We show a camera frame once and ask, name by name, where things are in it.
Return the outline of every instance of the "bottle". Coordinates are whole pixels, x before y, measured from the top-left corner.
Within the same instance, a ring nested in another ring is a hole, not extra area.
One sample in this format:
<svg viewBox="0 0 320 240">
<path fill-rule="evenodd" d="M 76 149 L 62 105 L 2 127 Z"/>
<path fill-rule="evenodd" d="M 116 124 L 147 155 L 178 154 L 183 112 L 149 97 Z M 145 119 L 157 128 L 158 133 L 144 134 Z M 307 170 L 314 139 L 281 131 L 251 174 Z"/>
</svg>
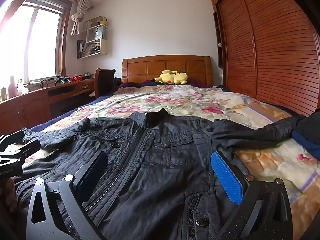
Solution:
<svg viewBox="0 0 320 240">
<path fill-rule="evenodd" d="M 6 101 L 7 100 L 7 89 L 6 88 L 1 88 L 1 101 Z"/>
<path fill-rule="evenodd" d="M 17 89 L 18 89 L 18 95 L 21 95 L 22 91 L 24 89 L 23 84 L 22 84 L 22 79 L 18 79 Z"/>
<path fill-rule="evenodd" d="M 8 88 L 9 98 L 14 98 L 18 95 L 17 86 L 14 83 L 13 76 L 10 76 L 10 85 Z"/>
</svg>

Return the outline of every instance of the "metal bolt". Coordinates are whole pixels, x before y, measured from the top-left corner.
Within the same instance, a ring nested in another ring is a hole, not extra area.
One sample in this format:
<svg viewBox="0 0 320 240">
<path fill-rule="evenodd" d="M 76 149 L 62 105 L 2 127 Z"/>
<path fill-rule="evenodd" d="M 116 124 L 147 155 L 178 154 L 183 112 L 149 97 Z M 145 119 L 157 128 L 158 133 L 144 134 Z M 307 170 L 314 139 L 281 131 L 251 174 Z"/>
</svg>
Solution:
<svg viewBox="0 0 320 240">
<path fill-rule="evenodd" d="M 36 185 L 41 185 L 43 183 L 43 179 L 41 179 L 40 177 L 36 178 Z"/>
<path fill-rule="evenodd" d="M 72 179 L 73 179 L 73 175 L 71 175 L 71 174 L 64 177 L 65 181 L 72 181 Z"/>
<path fill-rule="evenodd" d="M 276 183 L 278 183 L 278 184 L 283 184 L 283 180 L 280 179 L 280 178 L 276 178 Z"/>
<path fill-rule="evenodd" d="M 252 176 L 252 175 L 247 175 L 247 176 L 245 176 L 245 179 L 247 180 L 247 181 L 254 181 L 254 176 Z"/>
</svg>

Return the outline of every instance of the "cabinet door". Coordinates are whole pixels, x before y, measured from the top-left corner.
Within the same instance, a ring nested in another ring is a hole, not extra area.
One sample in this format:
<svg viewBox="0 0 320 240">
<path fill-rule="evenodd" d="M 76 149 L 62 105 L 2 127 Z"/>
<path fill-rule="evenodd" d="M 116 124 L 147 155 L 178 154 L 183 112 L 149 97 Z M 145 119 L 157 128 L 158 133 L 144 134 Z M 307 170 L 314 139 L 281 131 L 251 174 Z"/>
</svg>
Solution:
<svg viewBox="0 0 320 240">
<path fill-rule="evenodd" d="M 245 0 L 257 51 L 257 100 L 306 116 L 318 108 L 319 45 L 294 0 Z"/>
<path fill-rule="evenodd" d="M 23 95 L 21 108 L 23 122 L 27 128 L 32 128 L 51 119 L 46 90 L 38 90 Z"/>
<path fill-rule="evenodd" d="M 252 28 L 243 0 L 219 4 L 227 56 L 227 87 L 235 93 L 256 97 L 255 57 Z"/>
<path fill-rule="evenodd" d="M 21 109 L 17 99 L 4 101 L 0 104 L 0 134 L 14 133 L 24 127 Z"/>
</svg>

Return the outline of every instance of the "bed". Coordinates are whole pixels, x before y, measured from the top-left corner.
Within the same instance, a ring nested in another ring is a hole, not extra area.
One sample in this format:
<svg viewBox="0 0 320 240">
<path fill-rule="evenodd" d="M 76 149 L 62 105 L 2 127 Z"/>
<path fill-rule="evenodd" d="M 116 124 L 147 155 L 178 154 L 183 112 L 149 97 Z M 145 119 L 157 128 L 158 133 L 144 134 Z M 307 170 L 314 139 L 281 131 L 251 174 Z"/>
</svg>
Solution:
<svg viewBox="0 0 320 240">
<path fill-rule="evenodd" d="M 148 82 L 165 69 L 186 72 L 185 85 Z M 83 118 L 127 117 L 134 111 L 157 112 L 162 108 L 172 115 L 199 116 L 213 121 L 229 119 L 256 129 L 291 116 L 278 107 L 247 95 L 212 87 L 210 57 L 163 55 L 124 59 L 122 84 L 114 95 L 100 97 L 43 126 L 42 131 L 66 128 Z M 284 180 L 293 219 L 293 239 L 299 239 L 320 207 L 319 162 L 293 139 L 263 150 L 237 149 L 236 154 L 259 180 Z M 27 159 L 29 165 L 47 152 L 40 150 Z"/>
</svg>

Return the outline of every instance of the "window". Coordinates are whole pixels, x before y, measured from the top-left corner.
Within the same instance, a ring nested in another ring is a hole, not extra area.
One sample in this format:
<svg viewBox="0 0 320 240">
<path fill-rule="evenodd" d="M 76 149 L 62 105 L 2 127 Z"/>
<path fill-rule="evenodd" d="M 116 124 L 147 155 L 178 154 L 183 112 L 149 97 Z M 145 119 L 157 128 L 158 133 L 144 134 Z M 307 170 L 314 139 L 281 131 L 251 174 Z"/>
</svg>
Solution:
<svg viewBox="0 0 320 240">
<path fill-rule="evenodd" d="M 0 33 L 0 87 L 64 74 L 62 52 L 71 2 L 26 0 Z"/>
</svg>

